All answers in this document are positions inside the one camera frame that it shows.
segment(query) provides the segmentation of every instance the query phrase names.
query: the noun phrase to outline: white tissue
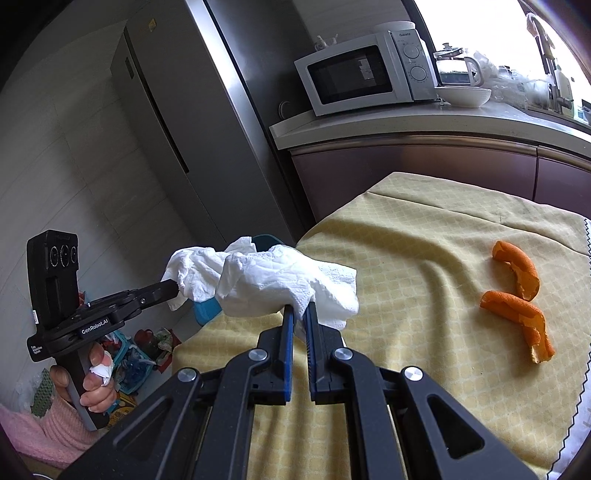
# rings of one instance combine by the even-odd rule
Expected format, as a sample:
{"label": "white tissue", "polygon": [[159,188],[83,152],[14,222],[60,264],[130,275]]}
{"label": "white tissue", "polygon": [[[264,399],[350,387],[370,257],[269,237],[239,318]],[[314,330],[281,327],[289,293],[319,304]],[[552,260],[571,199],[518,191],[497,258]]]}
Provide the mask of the white tissue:
{"label": "white tissue", "polygon": [[183,248],[176,251],[168,261],[162,277],[162,281],[172,279],[178,284],[177,297],[168,301],[170,309],[180,308],[187,299],[211,299],[222,275],[224,260],[234,252],[256,252],[251,237],[240,237],[223,252],[216,252],[211,247]]}
{"label": "white tissue", "polygon": [[313,260],[286,245],[225,260],[215,295],[231,317],[258,317],[290,304],[299,320],[315,301],[319,323],[342,330],[359,311],[354,268]]}
{"label": "white tissue", "polygon": [[95,375],[98,375],[103,379],[103,387],[109,385],[109,381],[111,380],[111,373],[113,373],[113,358],[111,354],[105,350],[105,356],[108,356],[111,361],[109,365],[104,365],[102,362],[96,365],[95,367],[90,367],[90,371]]}

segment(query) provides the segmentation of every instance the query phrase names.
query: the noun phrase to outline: human hand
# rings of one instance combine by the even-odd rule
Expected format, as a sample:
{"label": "human hand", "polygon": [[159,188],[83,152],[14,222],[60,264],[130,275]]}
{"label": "human hand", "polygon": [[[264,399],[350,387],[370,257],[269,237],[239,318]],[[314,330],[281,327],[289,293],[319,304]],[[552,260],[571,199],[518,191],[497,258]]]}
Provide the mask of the human hand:
{"label": "human hand", "polygon": [[[88,357],[93,367],[100,363],[109,365],[113,361],[109,355],[105,355],[105,351],[98,343],[93,344]],[[58,365],[53,365],[49,370],[49,376],[56,386],[57,394],[64,400],[71,401],[70,394],[66,390],[70,381],[70,376],[66,369]],[[103,413],[107,411],[117,398],[115,382],[112,378],[109,384],[103,387],[103,379],[89,372],[84,377],[82,385],[86,392],[80,396],[80,404],[88,407],[91,412]]]}

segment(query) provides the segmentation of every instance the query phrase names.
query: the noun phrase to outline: white bowl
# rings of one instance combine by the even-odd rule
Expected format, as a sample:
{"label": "white bowl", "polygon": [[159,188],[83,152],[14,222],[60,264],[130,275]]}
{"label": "white bowl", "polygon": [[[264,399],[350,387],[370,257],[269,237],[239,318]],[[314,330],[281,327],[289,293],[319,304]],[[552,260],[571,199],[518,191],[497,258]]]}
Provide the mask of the white bowl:
{"label": "white bowl", "polygon": [[414,22],[409,22],[406,20],[399,20],[396,22],[386,22],[380,23],[375,27],[372,27],[373,33],[380,33],[380,32],[396,32],[398,30],[414,30],[415,24]]}
{"label": "white bowl", "polygon": [[478,108],[484,105],[491,97],[488,88],[468,86],[435,87],[437,94],[453,106],[464,108]]}

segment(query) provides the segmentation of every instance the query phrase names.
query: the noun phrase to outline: orange peel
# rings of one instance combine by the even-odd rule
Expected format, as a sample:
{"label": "orange peel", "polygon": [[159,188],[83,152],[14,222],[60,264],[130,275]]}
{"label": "orange peel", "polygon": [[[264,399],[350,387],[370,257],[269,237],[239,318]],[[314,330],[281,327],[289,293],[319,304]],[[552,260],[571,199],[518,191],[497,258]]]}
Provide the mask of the orange peel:
{"label": "orange peel", "polygon": [[554,356],[555,350],[546,330],[546,319],[538,307],[511,293],[492,290],[482,296],[480,306],[522,326],[533,363],[539,364]]}
{"label": "orange peel", "polygon": [[499,240],[492,248],[492,258],[506,262],[517,278],[517,294],[531,301],[540,290],[540,279],[534,263],[520,248],[509,242]]}

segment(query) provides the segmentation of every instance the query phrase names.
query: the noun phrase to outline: window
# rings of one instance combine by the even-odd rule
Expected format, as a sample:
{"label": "window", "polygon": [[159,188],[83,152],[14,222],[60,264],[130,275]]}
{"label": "window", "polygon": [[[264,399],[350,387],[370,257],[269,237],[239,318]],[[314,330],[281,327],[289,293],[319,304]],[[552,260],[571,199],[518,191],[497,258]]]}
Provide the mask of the window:
{"label": "window", "polygon": [[[518,0],[415,0],[435,49],[443,43],[479,51],[495,65],[507,65],[530,79],[545,79],[538,47],[525,27],[525,14]],[[581,99],[591,102],[591,86],[579,64],[558,34],[541,20],[552,39],[554,56],[571,81],[576,107]]]}

